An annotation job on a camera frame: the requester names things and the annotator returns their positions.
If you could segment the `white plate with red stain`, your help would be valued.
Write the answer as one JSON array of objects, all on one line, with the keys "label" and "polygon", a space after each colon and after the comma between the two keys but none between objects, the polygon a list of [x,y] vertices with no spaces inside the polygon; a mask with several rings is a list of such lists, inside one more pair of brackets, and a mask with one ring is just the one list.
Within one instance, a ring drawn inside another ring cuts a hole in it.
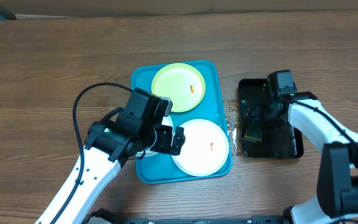
[{"label": "white plate with red stain", "polygon": [[229,156],[229,141],[224,131],[206,119],[192,119],[183,123],[185,143],[178,156],[172,159],[184,173],[206,177],[216,173]]}]

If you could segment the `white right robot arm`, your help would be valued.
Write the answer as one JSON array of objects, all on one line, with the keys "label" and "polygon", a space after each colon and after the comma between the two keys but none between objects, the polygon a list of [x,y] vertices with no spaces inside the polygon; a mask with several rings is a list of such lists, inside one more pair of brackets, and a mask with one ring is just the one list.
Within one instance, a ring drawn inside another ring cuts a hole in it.
[{"label": "white right robot arm", "polygon": [[345,223],[358,217],[358,134],[331,116],[309,91],[274,97],[247,111],[257,124],[288,123],[321,153],[316,196],[291,207],[288,223]]}]

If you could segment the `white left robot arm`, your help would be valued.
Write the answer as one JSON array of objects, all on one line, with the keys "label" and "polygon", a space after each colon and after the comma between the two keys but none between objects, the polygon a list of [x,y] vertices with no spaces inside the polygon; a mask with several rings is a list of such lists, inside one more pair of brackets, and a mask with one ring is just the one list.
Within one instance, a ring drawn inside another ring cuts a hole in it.
[{"label": "white left robot arm", "polygon": [[179,155],[184,129],[162,123],[172,106],[167,97],[135,88],[125,107],[94,122],[86,139],[79,141],[73,170],[37,223],[81,223],[105,186],[138,153]]}]

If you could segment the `green yellow sponge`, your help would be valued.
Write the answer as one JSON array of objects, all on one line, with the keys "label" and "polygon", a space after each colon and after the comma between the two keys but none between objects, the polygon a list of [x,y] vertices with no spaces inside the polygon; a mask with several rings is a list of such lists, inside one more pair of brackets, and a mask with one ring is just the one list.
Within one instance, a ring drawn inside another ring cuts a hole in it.
[{"label": "green yellow sponge", "polygon": [[261,141],[262,140],[262,129],[259,122],[248,121],[246,124],[246,130],[244,133],[244,139],[250,141]]}]

